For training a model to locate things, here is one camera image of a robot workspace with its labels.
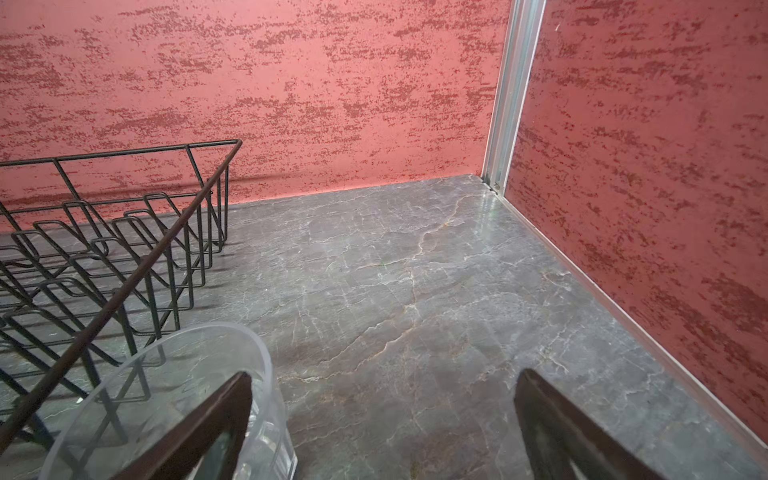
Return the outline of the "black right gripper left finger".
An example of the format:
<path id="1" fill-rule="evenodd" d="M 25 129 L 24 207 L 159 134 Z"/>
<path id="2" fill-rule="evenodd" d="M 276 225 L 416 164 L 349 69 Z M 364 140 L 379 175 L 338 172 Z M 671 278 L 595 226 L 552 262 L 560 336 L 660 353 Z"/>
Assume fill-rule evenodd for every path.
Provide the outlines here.
<path id="1" fill-rule="evenodd" d="M 251 377 L 240 371 L 116 479 L 231 479 L 252 404 Z"/>

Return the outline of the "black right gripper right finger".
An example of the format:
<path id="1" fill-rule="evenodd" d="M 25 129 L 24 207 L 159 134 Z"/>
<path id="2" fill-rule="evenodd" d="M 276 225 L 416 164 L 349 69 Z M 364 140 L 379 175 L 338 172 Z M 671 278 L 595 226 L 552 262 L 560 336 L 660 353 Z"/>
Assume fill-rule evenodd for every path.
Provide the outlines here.
<path id="1" fill-rule="evenodd" d="M 536 479 L 659 479 L 535 370 L 518 376 L 515 410 Z"/>

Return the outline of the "clear plastic cup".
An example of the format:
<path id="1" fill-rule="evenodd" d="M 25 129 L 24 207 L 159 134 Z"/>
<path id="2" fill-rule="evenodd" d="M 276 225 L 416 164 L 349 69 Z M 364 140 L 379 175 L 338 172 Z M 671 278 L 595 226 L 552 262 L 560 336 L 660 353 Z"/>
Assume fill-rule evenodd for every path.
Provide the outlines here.
<path id="1" fill-rule="evenodd" d="M 298 459 L 275 366 L 263 340 L 232 323 L 189 327 L 129 358 L 58 434 L 42 479 L 108 479 L 154 447 L 238 373 L 250 385 L 233 476 L 291 479 Z"/>

